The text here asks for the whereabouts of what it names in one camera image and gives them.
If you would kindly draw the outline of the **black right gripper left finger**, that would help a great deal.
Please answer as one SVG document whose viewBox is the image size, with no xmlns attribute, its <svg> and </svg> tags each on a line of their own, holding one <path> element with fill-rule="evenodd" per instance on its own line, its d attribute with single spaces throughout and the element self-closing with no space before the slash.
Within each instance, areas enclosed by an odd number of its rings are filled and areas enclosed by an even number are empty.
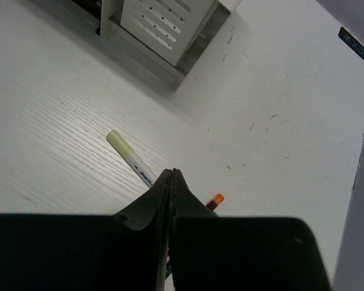
<svg viewBox="0 0 364 291">
<path fill-rule="evenodd" d="M 155 290 L 171 177 L 113 215 L 0 214 L 0 290 Z"/>
</svg>

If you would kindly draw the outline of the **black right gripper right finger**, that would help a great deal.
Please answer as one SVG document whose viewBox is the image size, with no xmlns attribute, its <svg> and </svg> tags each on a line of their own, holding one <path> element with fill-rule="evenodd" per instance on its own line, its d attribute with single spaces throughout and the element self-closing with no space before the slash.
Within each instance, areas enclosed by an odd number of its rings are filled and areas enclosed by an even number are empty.
<svg viewBox="0 0 364 291">
<path fill-rule="evenodd" d="M 329 290 L 317 241 L 293 217 L 219 217 L 170 182 L 169 253 L 176 290 Z"/>
</svg>

